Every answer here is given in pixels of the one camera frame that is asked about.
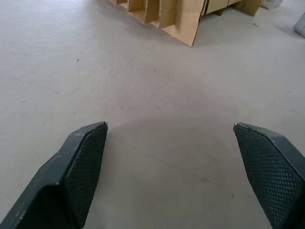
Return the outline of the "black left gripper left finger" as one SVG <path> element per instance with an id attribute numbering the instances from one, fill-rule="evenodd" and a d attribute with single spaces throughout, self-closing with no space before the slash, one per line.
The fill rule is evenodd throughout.
<path id="1" fill-rule="evenodd" d="M 0 229 L 82 229 L 101 172 L 108 124 L 70 133 L 36 172 Z"/>

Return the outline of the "grey rounded object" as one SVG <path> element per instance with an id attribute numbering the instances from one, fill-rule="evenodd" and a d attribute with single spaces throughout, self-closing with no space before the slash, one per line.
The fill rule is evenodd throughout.
<path id="1" fill-rule="evenodd" d="M 302 15 L 294 25 L 294 31 L 305 38 L 305 15 Z"/>

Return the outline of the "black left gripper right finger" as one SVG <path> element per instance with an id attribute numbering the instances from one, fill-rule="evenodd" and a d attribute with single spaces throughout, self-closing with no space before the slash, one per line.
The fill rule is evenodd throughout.
<path id="1" fill-rule="evenodd" d="M 283 135 L 233 128 L 248 181 L 272 229 L 305 229 L 305 156 Z"/>

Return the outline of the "brown cardboard flap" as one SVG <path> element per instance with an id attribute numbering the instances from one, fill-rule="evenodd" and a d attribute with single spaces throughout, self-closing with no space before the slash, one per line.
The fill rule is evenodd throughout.
<path id="1" fill-rule="evenodd" d="M 255 16 L 262 0 L 206 0 L 206 5 L 203 14 L 214 13 L 221 16 L 224 9 L 233 7 L 245 14 Z"/>

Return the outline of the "white flat object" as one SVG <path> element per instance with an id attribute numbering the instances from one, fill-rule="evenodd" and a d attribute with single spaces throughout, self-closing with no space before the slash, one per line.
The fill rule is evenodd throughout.
<path id="1" fill-rule="evenodd" d="M 262 0 L 260 6 L 268 10 L 272 10 L 281 5 L 283 0 Z"/>

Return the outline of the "cardboard divider box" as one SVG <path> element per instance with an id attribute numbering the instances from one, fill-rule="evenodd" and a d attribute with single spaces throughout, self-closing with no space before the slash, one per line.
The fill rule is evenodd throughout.
<path id="1" fill-rule="evenodd" d="M 206 0 L 109 0 L 143 24 L 193 46 Z"/>

